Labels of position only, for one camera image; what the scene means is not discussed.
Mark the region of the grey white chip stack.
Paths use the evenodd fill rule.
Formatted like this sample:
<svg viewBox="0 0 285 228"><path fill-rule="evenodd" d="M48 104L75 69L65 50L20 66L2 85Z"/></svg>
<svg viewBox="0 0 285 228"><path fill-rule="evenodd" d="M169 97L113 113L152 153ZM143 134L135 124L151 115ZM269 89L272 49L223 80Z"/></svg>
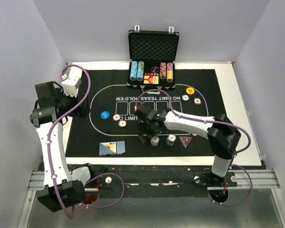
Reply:
<svg viewBox="0 0 285 228"><path fill-rule="evenodd" d="M159 137L158 136L154 136L154 137L152 137L150 139L150 144L152 146L157 146L159 144L159 141L160 141Z"/></svg>

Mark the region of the blue round blind button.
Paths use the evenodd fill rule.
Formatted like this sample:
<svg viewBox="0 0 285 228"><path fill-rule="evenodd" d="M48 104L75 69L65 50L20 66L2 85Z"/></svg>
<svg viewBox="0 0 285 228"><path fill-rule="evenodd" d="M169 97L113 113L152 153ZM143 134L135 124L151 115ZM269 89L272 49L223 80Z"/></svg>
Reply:
<svg viewBox="0 0 285 228"><path fill-rule="evenodd" d="M102 119L108 119L110 117L110 113L108 111L103 111L101 112L100 117Z"/></svg>

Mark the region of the red white chip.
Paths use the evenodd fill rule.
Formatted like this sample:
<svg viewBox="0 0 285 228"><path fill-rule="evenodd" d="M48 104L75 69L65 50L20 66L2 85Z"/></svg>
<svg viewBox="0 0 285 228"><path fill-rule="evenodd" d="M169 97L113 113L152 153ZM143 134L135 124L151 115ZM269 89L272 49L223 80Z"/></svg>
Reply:
<svg viewBox="0 0 285 228"><path fill-rule="evenodd" d="M200 105L201 104L201 100L199 98L195 98L194 99L194 104Z"/></svg>
<svg viewBox="0 0 285 228"><path fill-rule="evenodd" d="M114 120L114 121L120 121L120 120L121 120L120 115L119 115L119 114L114 114L114 115L113 115L113 120Z"/></svg>

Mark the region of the triangular dealer button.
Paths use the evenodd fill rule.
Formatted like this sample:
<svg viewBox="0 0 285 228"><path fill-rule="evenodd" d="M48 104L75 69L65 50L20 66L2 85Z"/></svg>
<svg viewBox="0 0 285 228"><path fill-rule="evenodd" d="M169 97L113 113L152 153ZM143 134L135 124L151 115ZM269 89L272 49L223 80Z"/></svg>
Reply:
<svg viewBox="0 0 285 228"><path fill-rule="evenodd" d="M186 149L189 145L189 143L192 140L192 137L187 137L187 136L179 136L179 139L183 145L183 147Z"/></svg>

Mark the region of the yellow round blind button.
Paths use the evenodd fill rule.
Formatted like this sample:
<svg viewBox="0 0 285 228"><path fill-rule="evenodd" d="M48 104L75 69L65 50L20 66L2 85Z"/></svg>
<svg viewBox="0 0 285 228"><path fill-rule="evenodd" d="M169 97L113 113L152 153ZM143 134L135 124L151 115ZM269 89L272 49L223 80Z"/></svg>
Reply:
<svg viewBox="0 0 285 228"><path fill-rule="evenodd" d="M194 88L192 88L192 87L187 87L187 88L186 88L186 93L189 94L189 95L192 95L192 94L195 93L195 90L194 90Z"/></svg>

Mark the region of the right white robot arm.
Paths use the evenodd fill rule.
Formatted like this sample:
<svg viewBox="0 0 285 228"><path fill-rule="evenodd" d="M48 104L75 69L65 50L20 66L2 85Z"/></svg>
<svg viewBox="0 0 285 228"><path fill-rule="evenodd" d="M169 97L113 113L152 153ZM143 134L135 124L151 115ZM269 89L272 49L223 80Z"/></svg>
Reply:
<svg viewBox="0 0 285 228"><path fill-rule="evenodd" d="M207 139L215 155L209 181L214 186L226 181L241 133L225 114L206 117L184 114L170 108L156 111L147 104L135 105L134 110L138 119L135 127L141 138L143 135L152 138L164 130L170 130L193 133Z"/></svg>

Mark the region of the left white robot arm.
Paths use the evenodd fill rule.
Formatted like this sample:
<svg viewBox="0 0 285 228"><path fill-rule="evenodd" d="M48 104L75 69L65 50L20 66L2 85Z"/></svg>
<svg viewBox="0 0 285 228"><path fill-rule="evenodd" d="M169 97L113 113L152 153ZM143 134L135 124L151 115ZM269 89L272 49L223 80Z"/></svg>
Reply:
<svg viewBox="0 0 285 228"><path fill-rule="evenodd" d="M63 146L63 118L87 117L89 108L67 96L54 81L35 85L38 96L30 121L38 133L44 163L43 189L37 199L52 212L72 207L86 199L85 189L95 184L90 164L68 167Z"/></svg>

